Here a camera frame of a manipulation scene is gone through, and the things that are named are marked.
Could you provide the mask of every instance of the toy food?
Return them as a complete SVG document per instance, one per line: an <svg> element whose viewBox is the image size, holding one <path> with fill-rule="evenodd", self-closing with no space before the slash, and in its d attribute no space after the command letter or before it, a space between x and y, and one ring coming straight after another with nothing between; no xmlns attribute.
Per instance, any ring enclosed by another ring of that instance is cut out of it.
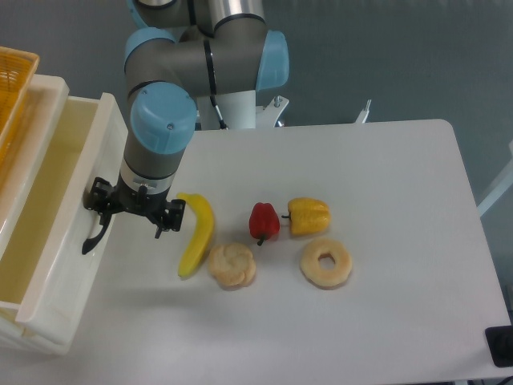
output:
<svg viewBox="0 0 513 385"><path fill-rule="evenodd" d="M185 194L181 192L177 194L177 197L183 199L191 206L192 211L196 215L194 234L178 266L178 275L186 278L194 273L212 239L214 213L208 201L200 194Z"/></svg>
<svg viewBox="0 0 513 385"><path fill-rule="evenodd" d="M293 236L319 233L331 222L329 207L323 201L313 198L295 198L289 202L290 233Z"/></svg>
<svg viewBox="0 0 513 385"><path fill-rule="evenodd" d="M331 257L335 266L323 269L320 264L323 257ZM353 260L341 242L323 237L306 246L300 267L311 282L322 289L329 289L345 282L353 268Z"/></svg>
<svg viewBox="0 0 513 385"><path fill-rule="evenodd" d="M231 243L212 248L208 271L222 286L247 286L255 276L257 265L247 246Z"/></svg>
<svg viewBox="0 0 513 385"><path fill-rule="evenodd" d="M249 217L249 233L262 246L265 240L280 232L280 218L270 203L257 203Z"/></svg>

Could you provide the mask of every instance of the yellow basket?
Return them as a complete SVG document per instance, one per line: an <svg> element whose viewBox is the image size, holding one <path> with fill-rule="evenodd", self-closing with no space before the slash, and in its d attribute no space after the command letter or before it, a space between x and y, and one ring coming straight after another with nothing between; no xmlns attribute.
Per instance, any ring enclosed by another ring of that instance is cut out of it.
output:
<svg viewBox="0 0 513 385"><path fill-rule="evenodd" d="M36 54L0 47L0 168L18 130L26 90L38 64Z"/></svg>

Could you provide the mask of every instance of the banana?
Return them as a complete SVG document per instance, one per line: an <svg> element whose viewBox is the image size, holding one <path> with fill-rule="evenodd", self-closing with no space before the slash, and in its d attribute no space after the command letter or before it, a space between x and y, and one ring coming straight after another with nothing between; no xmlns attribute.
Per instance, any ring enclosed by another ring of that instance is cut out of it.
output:
<svg viewBox="0 0 513 385"><path fill-rule="evenodd" d="M182 278L189 277L198 265L212 240L214 233L214 212L210 204L200 194L186 194L180 192L176 195L178 199L183 199L196 215L196 228L191 241L186 248L180 264L178 266L178 275Z"/></svg>

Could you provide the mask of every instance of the donut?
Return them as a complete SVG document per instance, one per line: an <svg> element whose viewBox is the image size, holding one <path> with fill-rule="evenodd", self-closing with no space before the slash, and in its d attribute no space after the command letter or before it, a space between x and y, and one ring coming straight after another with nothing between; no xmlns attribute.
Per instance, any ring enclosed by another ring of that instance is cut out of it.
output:
<svg viewBox="0 0 513 385"><path fill-rule="evenodd" d="M332 269L322 268L320 259L324 256L331 257L335 262ZM353 260L341 242L323 237L314 239L305 247L300 267L312 283L322 289L330 289L347 280Z"/></svg>
<svg viewBox="0 0 513 385"><path fill-rule="evenodd" d="M257 265L246 245L230 243L212 248L208 271L222 286L247 286L255 276Z"/></svg>

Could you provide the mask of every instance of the yellow bell pepper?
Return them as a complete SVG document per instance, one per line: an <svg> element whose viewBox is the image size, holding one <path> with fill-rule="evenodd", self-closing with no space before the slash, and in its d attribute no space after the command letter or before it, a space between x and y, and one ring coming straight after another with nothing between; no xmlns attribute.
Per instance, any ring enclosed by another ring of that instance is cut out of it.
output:
<svg viewBox="0 0 513 385"><path fill-rule="evenodd" d="M328 205L313 198L295 198L289 202L290 233L293 236L319 233L331 222Z"/></svg>

